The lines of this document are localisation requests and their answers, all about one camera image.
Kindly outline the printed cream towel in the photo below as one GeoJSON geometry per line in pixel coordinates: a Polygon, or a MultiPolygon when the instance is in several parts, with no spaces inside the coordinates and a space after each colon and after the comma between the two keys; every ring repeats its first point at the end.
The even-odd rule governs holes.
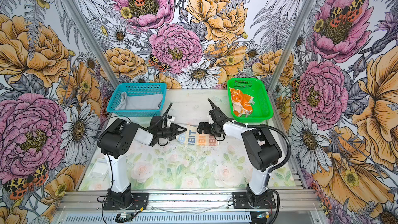
{"type": "Polygon", "coordinates": [[[196,145],[196,146],[218,146],[217,141],[213,136],[208,134],[197,133],[197,126],[194,125],[182,125],[187,130],[176,136],[176,140],[185,145],[196,145]]]}

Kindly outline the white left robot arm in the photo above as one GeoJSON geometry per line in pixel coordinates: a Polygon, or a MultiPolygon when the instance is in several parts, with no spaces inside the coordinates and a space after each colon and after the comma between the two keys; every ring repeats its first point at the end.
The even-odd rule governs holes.
{"type": "Polygon", "coordinates": [[[187,131],[187,128],[172,123],[167,117],[155,116],[147,128],[118,118],[99,136],[97,145],[107,159],[110,187],[104,199],[106,211],[132,209],[131,183],[127,176],[126,153],[131,145],[141,143],[153,147],[160,140],[171,141],[187,131]]]}

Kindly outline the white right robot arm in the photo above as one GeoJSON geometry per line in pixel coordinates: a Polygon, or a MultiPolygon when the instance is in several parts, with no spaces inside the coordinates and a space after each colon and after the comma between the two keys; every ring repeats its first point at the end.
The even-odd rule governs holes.
{"type": "Polygon", "coordinates": [[[278,161],[283,152],[273,136],[282,134],[279,129],[266,124],[249,125],[228,118],[220,109],[209,111],[210,122],[200,122],[197,133],[215,138],[227,136],[243,142],[249,162],[253,166],[252,177],[246,187],[246,198],[251,207],[258,208],[271,192],[268,188],[271,173],[283,164],[278,161]]]}

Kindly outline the light grey towel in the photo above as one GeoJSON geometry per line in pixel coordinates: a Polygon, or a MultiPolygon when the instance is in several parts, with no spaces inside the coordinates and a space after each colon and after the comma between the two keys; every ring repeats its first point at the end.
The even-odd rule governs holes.
{"type": "Polygon", "coordinates": [[[121,102],[115,110],[138,111],[159,110],[163,100],[163,94],[128,96],[126,92],[121,94],[121,102]]]}

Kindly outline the orange patterned towel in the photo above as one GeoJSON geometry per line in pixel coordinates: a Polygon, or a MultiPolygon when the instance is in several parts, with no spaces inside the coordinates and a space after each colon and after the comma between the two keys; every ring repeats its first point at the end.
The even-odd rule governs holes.
{"type": "Polygon", "coordinates": [[[248,117],[253,113],[254,97],[243,93],[239,89],[230,88],[230,100],[235,116],[248,117]]]}

